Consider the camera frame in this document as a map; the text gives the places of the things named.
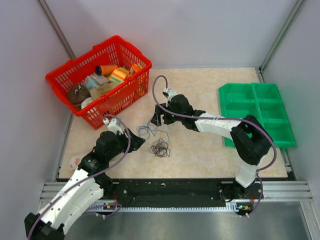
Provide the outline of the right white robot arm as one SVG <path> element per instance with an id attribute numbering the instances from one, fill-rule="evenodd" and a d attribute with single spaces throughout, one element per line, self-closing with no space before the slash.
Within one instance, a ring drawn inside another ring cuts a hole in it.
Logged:
<path id="1" fill-rule="evenodd" d="M 258 178 L 261 159 L 275 144 L 263 126 L 253 115 L 245 118 L 214 116 L 204 110 L 194 109 L 183 94 L 164 92 L 165 103 L 157 103 L 150 122 L 156 126 L 180 122 L 186 129 L 200 133 L 212 133 L 233 141 L 242 159 L 235 177 L 233 192 L 245 198 L 252 191 L 252 184 Z"/>

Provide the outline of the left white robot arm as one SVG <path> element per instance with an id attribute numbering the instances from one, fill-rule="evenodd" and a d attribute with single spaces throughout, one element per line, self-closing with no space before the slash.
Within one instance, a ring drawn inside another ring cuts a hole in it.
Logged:
<path id="1" fill-rule="evenodd" d="M 129 128 L 104 131 L 85 155 L 72 177 L 56 196 L 38 213 L 24 219 L 29 240 L 63 240 L 71 226 L 97 200 L 109 198 L 113 183 L 105 172 L 118 155 L 137 151 L 145 139 Z"/>

